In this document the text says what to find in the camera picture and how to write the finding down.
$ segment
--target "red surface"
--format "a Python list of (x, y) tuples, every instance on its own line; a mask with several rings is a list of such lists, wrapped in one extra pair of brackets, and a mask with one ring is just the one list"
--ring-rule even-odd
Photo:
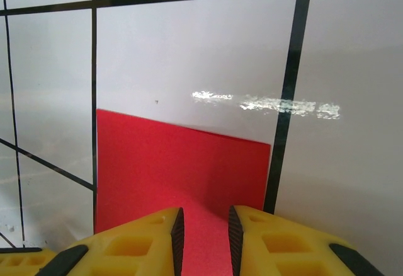
[(261, 209), (270, 146), (98, 110), (100, 232), (183, 207), (183, 276), (232, 275), (230, 205)]

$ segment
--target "yellow plastic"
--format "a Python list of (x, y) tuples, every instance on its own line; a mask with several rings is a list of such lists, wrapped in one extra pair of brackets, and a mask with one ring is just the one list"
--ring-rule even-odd
[(238, 205), (244, 231), (241, 276), (354, 276), (329, 243), (344, 240), (278, 216)]
[(54, 256), (55, 253), (48, 249), (31, 253), (0, 254), (0, 276), (34, 276)]
[(74, 243), (89, 250), (69, 276), (173, 276), (171, 231), (179, 209), (166, 209)]

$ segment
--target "red paper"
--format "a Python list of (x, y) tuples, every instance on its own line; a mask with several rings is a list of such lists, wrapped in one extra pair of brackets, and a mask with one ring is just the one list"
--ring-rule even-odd
[(96, 231), (183, 207), (183, 276), (231, 276), (230, 205), (263, 207), (270, 146), (98, 110)]

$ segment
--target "rectangular hole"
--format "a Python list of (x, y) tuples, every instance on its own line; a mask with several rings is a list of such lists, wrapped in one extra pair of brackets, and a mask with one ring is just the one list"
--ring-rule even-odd
[(119, 237), (106, 248), (105, 255), (110, 256), (145, 256), (149, 252), (152, 238), (148, 237)]
[(165, 216), (156, 217), (150, 221), (150, 224), (162, 224), (165, 221)]
[(293, 234), (265, 234), (263, 241), (270, 253), (310, 252), (309, 245), (299, 236)]
[(331, 276), (321, 262), (281, 262), (276, 266), (281, 276)]
[(249, 216), (249, 219), (253, 222), (266, 222), (263, 218), (260, 218), (259, 216), (251, 215)]
[(20, 265), (23, 259), (24, 258), (22, 256), (13, 256), (7, 261), (6, 265), (9, 267), (15, 267)]
[(28, 257), (26, 264), (27, 265), (41, 265), (44, 263), (44, 261), (45, 261), (44, 256), (31, 256), (31, 257)]

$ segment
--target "black rubber pad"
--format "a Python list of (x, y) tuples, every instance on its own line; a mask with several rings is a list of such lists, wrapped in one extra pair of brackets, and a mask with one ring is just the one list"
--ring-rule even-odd
[(41, 252), (41, 248), (0, 248), (0, 254)]
[(174, 274), (181, 276), (184, 246), (184, 214), (183, 208), (179, 208), (174, 226), (171, 231), (172, 253), (174, 258)]
[(233, 276), (239, 276), (241, 272), (244, 230), (234, 206), (229, 208), (228, 235), (231, 251), (232, 274)]
[(60, 252), (36, 276), (66, 276), (87, 252), (84, 244)]
[(355, 276), (383, 276), (377, 268), (356, 250), (337, 243), (331, 243), (329, 247)]

